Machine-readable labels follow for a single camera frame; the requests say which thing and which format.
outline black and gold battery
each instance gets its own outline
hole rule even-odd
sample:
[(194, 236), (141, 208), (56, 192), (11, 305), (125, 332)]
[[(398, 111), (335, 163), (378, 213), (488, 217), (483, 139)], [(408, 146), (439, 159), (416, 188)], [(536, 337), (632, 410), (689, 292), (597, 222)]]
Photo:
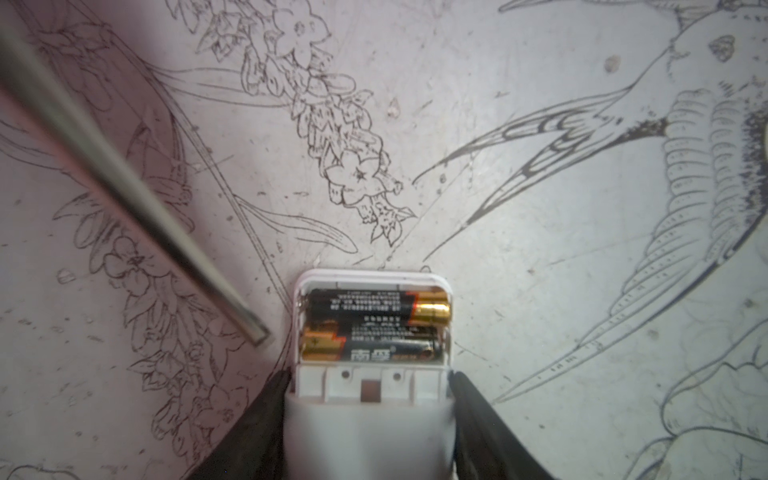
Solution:
[(360, 319), (413, 326), (447, 326), (451, 303), (444, 290), (312, 290), (306, 296), (306, 321)]
[(335, 320), (306, 323), (300, 345), (303, 360), (333, 362), (438, 362), (443, 350), (434, 326)]

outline metal rod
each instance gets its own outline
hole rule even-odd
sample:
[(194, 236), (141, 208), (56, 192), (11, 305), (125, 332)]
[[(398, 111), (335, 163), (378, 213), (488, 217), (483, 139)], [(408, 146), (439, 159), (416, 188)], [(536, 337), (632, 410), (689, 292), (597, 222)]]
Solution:
[(131, 169), (125, 158), (7, 25), (0, 25), (0, 87), (7, 104), (46, 140), (105, 205), (162, 252), (254, 345), (264, 322)]

